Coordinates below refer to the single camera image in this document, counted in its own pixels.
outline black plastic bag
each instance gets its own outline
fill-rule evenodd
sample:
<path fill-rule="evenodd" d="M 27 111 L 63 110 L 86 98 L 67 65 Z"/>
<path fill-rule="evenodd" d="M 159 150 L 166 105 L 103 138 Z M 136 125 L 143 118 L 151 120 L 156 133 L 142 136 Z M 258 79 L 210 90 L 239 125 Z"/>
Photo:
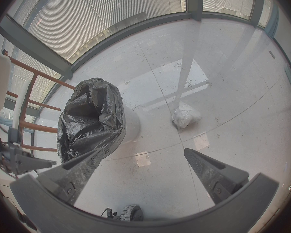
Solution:
<path fill-rule="evenodd" d="M 80 82 L 59 117 L 57 146 L 61 162 L 104 148 L 113 153 L 126 134 L 119 90 L 101 78 Z"/>

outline white wall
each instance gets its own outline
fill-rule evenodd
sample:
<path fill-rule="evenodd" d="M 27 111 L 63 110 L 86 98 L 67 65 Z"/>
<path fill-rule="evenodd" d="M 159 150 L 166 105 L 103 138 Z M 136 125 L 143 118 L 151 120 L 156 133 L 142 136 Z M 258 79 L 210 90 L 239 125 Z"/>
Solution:
<path fill-rule="evenodd" d="M 279 22 L 274 38 L 281 45 L 291 61 L 291 23 L 280 8 Z"/>

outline wooden frame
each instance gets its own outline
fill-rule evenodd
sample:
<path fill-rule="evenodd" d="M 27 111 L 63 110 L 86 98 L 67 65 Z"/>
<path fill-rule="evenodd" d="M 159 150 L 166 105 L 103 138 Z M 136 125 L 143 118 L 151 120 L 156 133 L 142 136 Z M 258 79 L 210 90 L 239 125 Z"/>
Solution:
<path fill-rule="evenodd" d="M 8 56 L 8 52 L 6 50 L 3 50 L 2 52 L 4 55 Z M 53 107 L 53 106 L 50 106 L 50 105 L 47 105 L 47 104 L 43 104 L 43 103 L 38 103 L 36 101 L 33 101 L 33 100 L 30 100 L 29 97 L 30 97 L 30 94 L 31 94 L 31 91 L 32 91 L 32 88 L 33 88 L 33 85 L 37 79 L 38 76 L 42 76 L 48 80 L 51 80 L 55 83 L 58 83 L 60 85 L 63 85 L 67 88 L 70 88 L 72 90 L 75 89 L 74 86 L 70 85 L 70 84 L 67 84 L 61 80 L 58 80 L 58 79 L 55 79 L 54 77 L 52 76 L 49 76 L 43 72 L 40 72 L 10 56 L 8 56 L 11 60 L 11 62 L 23 69 L 26 69 L 30 72 L 33 72 L 34 75 L 31 79 L 31 82 L 30 82 L 30 85 L 28 87 L 28 93 L 26 94 L 25 96 L 25 100 L 23 102 L 23 106 L 21 108 L 21 111 L 20 111 L 20 116 L 19 116 L 19 130 L 23 133 L 23 128 L 27 128 L 27 129 L 32 129 L 32 130 L 39 130 L 39 131 L 43 131 L 43 132 L 49 132 L 49 133 L 57 133 L 57 129 L 56 128 L 52 128 L 52 127 L 47 127 L 47 126 L 42 126 L 42 125 L 38 125 L 38 124 L 34 124 L 34 123 L 30 123 L 30 122 L 26 122 L 25 121 L 25 117 L 26 117 L 26 108 L 27 108 L 27 105 L 28 103 L 33 103 L 33 104 L 36 104 L 36 105 L 40 105 L 40 106 L 43 106 L 43 107 L 46 107 L 46 108 L 50 108 L 50 109 L 53 109 L 53 110 L 57 110 L 57 111 L 61 111 L 60 108 L 57 108 L 57 107 Z M 17 98 L 18 95 L 17 94 L 14 94 L 12 92 L 9 92 L 7 91 L 6 92 L 7 95 L 10 95 L 12 97 L 15 97 Z M 40 151 L 50 151 L 50 152 L 57 152 L 57 149 L 51 149 L 51 148 L 42 148 L 42 147 L 36 147 L 36 146 L 29 146 L 29 145 L 24 145 L 22 144 L 22 147 L 26 148 L 26 149 L 31 149 L 31 150 L 40 150 Z"/>

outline concrete floor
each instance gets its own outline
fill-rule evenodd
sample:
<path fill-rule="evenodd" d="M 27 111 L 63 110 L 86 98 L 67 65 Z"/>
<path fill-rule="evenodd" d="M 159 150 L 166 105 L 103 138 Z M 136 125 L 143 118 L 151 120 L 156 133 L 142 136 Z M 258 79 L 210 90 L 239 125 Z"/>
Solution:
<path fill-rule="evenodd" d="M 259 221 L 266 223 L 291 185 L 286 62 L 262 30 L 220 19 L 159 25 L 97 54 L 68 83 L 93 77 L 113 83 L 138 114 L 141 129 L 134 142 L 101 162 L 75 206 L 100 215 L 107 207 L 120 212 L 138 204 L 147 219 L 210 208 L 214 203 L 183 155 L 184 148 L 192 148 L 249 172 L 249 179 L 262 172 L 280 183 Z M 72 92 L 61 87 L 48 104 L 63 109 Z M 171 123 L 179 101 L 202 115 L 181 133 Z M 38 124 L 57 127 L 58 116 L 44 109 Z M 35 145 L 56 148 L 56 135 L 36 132 Z M 35 151 L 35 156 L 60 162 L 57 153 Z"/>

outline wheel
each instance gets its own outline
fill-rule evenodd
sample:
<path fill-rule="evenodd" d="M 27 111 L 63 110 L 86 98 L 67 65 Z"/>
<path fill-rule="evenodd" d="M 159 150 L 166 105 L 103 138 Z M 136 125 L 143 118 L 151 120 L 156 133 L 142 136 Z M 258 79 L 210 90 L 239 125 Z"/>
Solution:
<path fill-rule="evenodd" d="M 123 221 L 143 221 L 143 212 L 139 205 L 127 205 L 121 213 Z"/>

